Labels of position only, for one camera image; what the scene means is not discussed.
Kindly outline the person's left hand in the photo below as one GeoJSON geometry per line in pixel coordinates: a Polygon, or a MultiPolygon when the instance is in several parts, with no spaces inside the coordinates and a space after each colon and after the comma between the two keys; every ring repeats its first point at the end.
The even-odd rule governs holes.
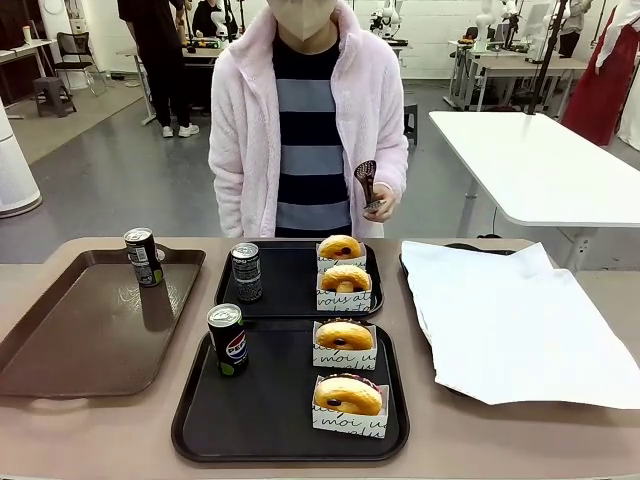
{"type": "Polygon", "coordinates": [[[373,194],[374,199],[380,202],[381,205],[375,211],[366,212],[365,217],[372,222],[384,223],[392,216],[396,208],[397,196],[392,189],[383,183],[375,183],[373,185],[373,194]]]}

